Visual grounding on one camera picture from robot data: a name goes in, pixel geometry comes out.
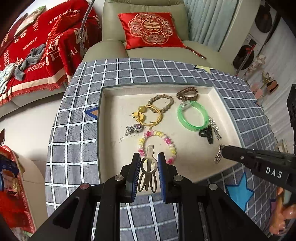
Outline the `right hand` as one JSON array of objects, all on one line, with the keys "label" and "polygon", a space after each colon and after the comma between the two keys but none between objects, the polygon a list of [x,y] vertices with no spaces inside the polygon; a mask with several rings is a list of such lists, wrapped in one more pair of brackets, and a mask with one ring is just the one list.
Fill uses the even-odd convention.
[{"label": "right hand", "polygon": [[278,187],[276,191],[276,202],[275,202],[275,210],[272,214],[271,224],[269,227],[269,231],[273,235],[278,235],[281,230],[285,229],[285,220],[295,218],[295,204],[285,207],[283,205],[283,199],[281,197],[281,193],[283,193],[283,188]]}]

